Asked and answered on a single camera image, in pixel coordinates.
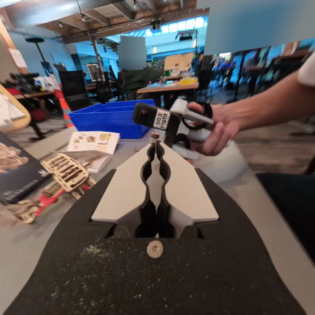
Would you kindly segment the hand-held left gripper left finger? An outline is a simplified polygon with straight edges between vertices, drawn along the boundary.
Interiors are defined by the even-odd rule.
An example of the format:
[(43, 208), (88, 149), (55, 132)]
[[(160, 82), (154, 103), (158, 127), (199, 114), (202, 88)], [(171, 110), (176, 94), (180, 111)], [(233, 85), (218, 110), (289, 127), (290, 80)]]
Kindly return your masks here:
[(151, 143), (116, 168), (92, 221), (125, 226), (137, 238), (156, 236), (157, 212), (147, 184), (154, 157), (155, 145)]

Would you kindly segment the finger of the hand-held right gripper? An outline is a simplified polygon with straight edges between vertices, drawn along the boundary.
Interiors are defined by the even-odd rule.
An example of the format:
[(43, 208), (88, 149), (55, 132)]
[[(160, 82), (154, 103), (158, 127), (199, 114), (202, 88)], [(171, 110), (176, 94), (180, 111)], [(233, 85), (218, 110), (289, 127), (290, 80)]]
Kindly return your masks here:
[(219, 155), (199, 154), (198, 159), (194, 161), (194, 166), (216, 183), (235, 179), (247, 169), (247, 163), (235, 141), (232, 141)]

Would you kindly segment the person's right forearm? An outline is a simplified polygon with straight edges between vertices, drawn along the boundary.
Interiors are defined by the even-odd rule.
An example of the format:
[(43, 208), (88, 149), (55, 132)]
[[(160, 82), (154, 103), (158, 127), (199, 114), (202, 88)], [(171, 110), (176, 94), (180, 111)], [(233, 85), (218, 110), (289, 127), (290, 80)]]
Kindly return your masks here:
[(265, 92), (228, 106), (229, 118), (239, 130), (281, 124), (314, 113), (314, 76), (292, 73)]

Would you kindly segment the grey desk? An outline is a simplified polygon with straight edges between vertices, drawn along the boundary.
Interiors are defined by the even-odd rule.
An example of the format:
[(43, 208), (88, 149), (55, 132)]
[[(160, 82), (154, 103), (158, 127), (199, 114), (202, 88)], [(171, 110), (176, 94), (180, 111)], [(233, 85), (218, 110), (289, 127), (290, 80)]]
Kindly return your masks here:
[[(250, 167), (237, 178), (216, 184), (249, 217), (283, 282), (305, 312), (315, 314), (314, 264)], [(26, 284), (49, 237), (75, 201), (66, 194), (31, 225), (11, 226), (11, 220), (1, 225), (1, 314)]]

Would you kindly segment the wooden work table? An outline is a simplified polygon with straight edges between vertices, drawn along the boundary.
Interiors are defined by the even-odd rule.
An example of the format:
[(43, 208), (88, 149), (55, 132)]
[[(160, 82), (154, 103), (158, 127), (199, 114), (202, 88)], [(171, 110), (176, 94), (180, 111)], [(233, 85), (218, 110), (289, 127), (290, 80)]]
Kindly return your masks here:
[(152, 99), (163, 96), (164, 109), (169, 110), (179, 96), (184, 96), (187, 100), (190, 100), (198, 88), (199, 83), (197, 81), (192, 81), (186, 85), (181, 84), (181, 81), (179, 81), (173, 84), (152, 84), (138, 89), (137, 94), (151, 94)]

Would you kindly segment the blue plastic bin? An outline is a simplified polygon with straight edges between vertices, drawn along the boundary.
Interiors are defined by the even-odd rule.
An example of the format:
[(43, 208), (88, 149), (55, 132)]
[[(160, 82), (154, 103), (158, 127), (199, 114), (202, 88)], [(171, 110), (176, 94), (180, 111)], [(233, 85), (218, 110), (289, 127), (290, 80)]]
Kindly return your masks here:
[(71, 112), (69, 117), (78, 131), (119, 133), (121, 139), (141, 139), (149, 127), (135, 124), (134, 108), (140, 100), (95, 104)]

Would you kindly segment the black office chair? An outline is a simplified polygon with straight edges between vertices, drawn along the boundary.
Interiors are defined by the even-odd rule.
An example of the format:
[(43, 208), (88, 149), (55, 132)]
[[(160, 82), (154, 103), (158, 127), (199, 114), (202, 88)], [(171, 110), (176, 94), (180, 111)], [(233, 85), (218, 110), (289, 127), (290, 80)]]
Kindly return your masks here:
[(70, 110), (76, 111), (92, 105), (85, 86), (85, 75), (82, 70), (58, 71), (62, 93)]
[(125, 101), (124, 86), (119, 79), (114, 80), (114, 91), (111, 89), (108, 72), (104, 72), (104, 79), (96, 81), (96, 97), (99, 103), (105, 104), (113, 97), (118, 101)]

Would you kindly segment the wooden biplane model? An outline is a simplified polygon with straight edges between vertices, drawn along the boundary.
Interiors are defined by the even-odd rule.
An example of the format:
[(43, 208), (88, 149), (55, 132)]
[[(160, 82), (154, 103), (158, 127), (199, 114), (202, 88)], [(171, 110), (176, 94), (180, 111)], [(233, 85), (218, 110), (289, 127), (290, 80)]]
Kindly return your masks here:
[(42, 161), (41, 165), (45, 171), (52, 175), (53, 181), (31, 199), (14, 204), (11, 210), (14, 219), (25, 224), (33, 223), (46, 208), (56, 203), (64, 193), (69, 193), (79, 200), (96, 184), (86, 169), (87, 163), (78, 163), (63, 153), (54, 154)]

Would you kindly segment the pale document stand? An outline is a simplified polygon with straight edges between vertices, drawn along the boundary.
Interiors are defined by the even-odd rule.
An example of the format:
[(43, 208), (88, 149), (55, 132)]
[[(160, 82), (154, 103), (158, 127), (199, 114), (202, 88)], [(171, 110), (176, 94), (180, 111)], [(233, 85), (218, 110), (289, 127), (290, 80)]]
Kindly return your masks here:
[(164, 70), (174, 70), (176, 68), (180, 67), (182, 61), (182, 55), (176, 54), (176, 55), (170, 55), (167, 56), (164, 60)]
[(181, 62), (180, 62), (180, 70), (181, 71), (188, 71), (191, 67), (191, 62), (194, 59), (195, 53), (190, 52), (187, 54), (183, 54), (181, 57)]

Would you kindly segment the instruction booklet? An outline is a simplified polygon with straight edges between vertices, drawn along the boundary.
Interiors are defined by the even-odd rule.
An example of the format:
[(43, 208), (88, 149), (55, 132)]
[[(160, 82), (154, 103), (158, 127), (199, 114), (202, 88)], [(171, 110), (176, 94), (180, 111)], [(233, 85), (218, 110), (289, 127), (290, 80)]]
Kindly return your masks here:
[(106, 131), (73, 132), (62, 153), (84, 165), (89, 174), (99, 173), (115, 153), (120, 134)]

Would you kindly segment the orange traffic cone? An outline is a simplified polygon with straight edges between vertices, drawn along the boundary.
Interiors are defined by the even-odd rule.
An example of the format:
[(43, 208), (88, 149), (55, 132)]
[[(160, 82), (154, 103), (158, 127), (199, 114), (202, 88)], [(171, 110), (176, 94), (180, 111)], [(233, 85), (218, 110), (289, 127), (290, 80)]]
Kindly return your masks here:
[(59, 98), (59, 103), (63, 112), (63, 117), (65, 119), (65, 124), (67, 128), (73, 127), (74, 124), (72, 123), (72, 120), (69, 116), (70, 113), (72, 113), (68, 103), (65, 101), (64, 98)]

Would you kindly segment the black model kit box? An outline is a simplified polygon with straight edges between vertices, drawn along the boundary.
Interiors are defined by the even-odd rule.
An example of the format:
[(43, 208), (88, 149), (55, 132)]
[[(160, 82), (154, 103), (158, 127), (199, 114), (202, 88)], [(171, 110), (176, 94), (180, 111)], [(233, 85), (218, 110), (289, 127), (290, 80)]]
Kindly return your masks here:
[(0, 133), (0, 201), (21, 201), (51, 177), (40, 161)]

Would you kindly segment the red bag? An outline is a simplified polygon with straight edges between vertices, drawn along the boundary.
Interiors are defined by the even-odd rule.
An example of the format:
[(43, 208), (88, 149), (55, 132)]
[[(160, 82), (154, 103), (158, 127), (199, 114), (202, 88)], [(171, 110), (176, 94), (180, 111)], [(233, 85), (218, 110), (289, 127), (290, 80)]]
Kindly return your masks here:
[(40, 123), (49, 119), (49, 115), (39, 108), (34, 108), (29, 111), (31, 120), (35, 123)]

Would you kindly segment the person's white t-shirt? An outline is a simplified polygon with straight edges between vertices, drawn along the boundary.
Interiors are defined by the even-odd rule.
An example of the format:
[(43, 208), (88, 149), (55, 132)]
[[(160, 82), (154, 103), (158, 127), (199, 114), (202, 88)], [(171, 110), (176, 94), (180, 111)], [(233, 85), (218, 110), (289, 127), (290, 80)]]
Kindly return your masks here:
[(309, 56), (299, 69), (297, 80), (301, 85), (315, 87), (315, 52)]

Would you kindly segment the wooden instruction board stand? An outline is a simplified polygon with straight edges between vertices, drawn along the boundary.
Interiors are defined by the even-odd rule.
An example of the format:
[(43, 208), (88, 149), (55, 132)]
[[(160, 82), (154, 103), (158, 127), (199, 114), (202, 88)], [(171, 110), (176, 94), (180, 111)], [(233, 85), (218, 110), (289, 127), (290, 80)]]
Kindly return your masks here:
[(37, 124), (33, 121), (29, 111), (0, 85), (0, 131), (10, 133), (31, 126), (37, 137), (32, 141), (45, 138)]

